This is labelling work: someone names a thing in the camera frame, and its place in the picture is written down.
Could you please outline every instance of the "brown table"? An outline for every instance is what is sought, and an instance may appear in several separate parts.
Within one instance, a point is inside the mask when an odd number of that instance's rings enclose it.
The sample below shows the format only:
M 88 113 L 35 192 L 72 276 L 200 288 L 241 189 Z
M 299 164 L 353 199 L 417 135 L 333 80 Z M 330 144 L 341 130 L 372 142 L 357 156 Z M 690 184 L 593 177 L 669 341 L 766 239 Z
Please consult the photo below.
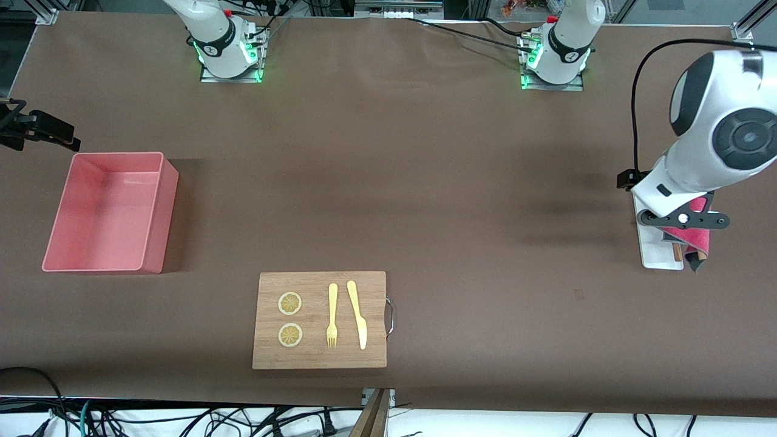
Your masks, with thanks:
M 775 168 L 718 193 L 733 223 L 701 274 L 643 269 L 614 187 L 637 63 L 691 36 L 729 34 L 605 26 L 586 91 L 543 93 L 520 89 L 507 49 L 404 20 L 293 19 L 265 83 L 215 85 L 175 16 L 63 13 L 12 96 L 77 126 L 84 152 L 170 158 L 166 273 L 43 273 L 71 153 L 0 150 L 0 364 L 74 396 L 355 404 L 391 386 L 414 407 L 775 414 Z M 645 165 L 707 49 L 644 72 Z M 329 270 L 388 272 L 388 367 L 251 370 L 259 273 Z

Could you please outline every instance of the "pink plastic bin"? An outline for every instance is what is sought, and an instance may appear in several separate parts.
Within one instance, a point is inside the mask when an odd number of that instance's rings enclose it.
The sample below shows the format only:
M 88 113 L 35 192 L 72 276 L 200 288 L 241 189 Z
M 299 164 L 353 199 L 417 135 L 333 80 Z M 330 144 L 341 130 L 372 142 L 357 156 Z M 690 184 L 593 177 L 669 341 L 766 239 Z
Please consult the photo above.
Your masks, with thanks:
M 159 152 L 76 153 L 44 271 L 162 271 L 178 172 Z

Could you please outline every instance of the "wooden cutting board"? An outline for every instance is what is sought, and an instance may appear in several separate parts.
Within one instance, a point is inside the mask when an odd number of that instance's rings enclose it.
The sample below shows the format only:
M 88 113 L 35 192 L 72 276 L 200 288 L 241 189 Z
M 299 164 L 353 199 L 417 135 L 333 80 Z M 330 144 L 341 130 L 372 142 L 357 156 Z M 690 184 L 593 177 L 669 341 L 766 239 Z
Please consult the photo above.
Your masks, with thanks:
M 367 321 L 367 347 L 359 348 L 354 308 L 346 283 L 355 281 L 361 316 Z M 329 326 L 329 284 L 338 286 L 337 346 L 326 346 Z M 278 300 L 286 292 L 301 298 L 294 314 L 280 311 Z M 384 271 L 317 271 L 262 273 L 256 300 L 253 338 L 254 369 L 354 369 L 386 367 L 386 273 Z M 278 339 L 280 329 L 296 323 L 302 330 L 299 343 L 286 347 Z

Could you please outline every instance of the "lemon slice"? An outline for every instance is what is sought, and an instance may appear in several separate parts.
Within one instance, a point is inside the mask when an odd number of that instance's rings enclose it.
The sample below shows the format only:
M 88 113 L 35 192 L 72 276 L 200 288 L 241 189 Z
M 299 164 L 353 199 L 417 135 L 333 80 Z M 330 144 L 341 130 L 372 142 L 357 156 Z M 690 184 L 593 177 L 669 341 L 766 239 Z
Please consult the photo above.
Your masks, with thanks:
M 296 323 L 286 323 L 278 331 L 278 341 L 287 348 L 293 348 L 302 340 L 302 328 Z
M 287 316 L 296 313 L 302 308 L 302 298 L 295 292 L 284 293 L 278 299 L 278 309 Z

